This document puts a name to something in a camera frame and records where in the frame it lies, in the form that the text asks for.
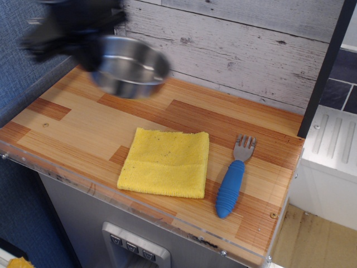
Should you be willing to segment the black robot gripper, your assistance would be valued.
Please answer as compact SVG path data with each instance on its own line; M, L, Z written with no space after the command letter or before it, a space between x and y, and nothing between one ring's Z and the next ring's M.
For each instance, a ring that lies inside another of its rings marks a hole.
M39 1L47 16L22 40L38 62L69 55L88 72L102 63L102 37L126 21L121 1Z

